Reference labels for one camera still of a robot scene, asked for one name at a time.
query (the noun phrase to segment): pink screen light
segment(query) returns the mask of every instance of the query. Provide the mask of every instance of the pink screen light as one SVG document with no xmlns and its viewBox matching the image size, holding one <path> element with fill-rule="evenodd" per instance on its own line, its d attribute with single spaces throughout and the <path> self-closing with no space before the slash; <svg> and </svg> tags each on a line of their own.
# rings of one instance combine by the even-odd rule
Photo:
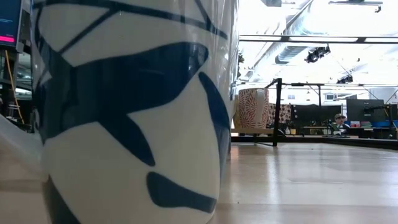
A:
<svg viewBox="0 0 398 224">
<path fill-rule="evenodd" d="M 14 43 L 14 38 L 0 36 L 0 41 Z"/>
</svg>

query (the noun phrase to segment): mug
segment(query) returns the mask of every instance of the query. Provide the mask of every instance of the mug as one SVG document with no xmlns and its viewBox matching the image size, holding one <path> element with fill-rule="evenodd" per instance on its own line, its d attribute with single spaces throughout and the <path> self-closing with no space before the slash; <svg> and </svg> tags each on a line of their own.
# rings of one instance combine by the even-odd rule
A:
<svg viewBox="0 0 398 224">
<path fill-rule="evenodd" d="M 239 119 L 242 128 L 266 128 L 268 89 L 249 88 L 239 91 Z"/>
<path fill-rule="evenodd" d="M 237 11 L 237 0 L 33 1 L 41 142 L 3 118 L 0 140 L 43 178 L 52 223 L 208 223 L 230 147 Z"/>
</svg>

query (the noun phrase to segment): monitor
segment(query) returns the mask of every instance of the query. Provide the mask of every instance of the monitor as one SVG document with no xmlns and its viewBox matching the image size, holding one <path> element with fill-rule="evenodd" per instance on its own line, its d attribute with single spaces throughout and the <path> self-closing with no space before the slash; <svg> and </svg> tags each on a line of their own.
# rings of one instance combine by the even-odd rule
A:
<svg viewBox="0 0 398 224">
<path fill-rule="evenodd" d="M 0 1 L 0 47 L 17 47 L 21 5 L 21 0 Z"/>
<path fill-rule="evenodd" d="M 385 121 L 387 115 L 384 109 L 368 111 L 372 107 L 384 106 L 384 100 L 351 100 L 347 101 L 348 121 Z"/>
</svg>

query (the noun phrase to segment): ceiling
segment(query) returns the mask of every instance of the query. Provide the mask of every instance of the ceiling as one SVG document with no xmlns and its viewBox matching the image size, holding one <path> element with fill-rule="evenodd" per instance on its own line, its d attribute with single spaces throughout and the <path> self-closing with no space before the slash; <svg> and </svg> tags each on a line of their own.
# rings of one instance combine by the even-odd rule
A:
<svg viewBox="0 0 398 224">
<path fill-rule="evenodd" d="M 378 5 L 334 5 L 330 0 L 282 0 L 282 7 L 267 7 L 263 0 L 241 1 L 240 34 L 395 36 L 398 1 Z M 270 82 L 336 83 L 352 74 L 355 83 L 398 84 L 398 45 L 330 44 L 331 54 L 307 63 L 308 50 L 322 45 L 241 42 L 245 62 L 241 79 Z"/>
</svg>

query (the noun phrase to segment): man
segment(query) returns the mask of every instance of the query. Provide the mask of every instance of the man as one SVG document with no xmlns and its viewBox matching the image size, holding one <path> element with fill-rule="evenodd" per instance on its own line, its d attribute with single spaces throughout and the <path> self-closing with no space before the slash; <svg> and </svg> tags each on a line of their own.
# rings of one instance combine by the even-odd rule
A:
<svg viewBox="0 0 398 224">
<path fill-rule="evenodd" d="M 338 129 L 349 130 L 349 126 L 344 123 L 346 120 L 346 116 L 342 114 L 336 114 L 335 121 Z"/>
</svg>

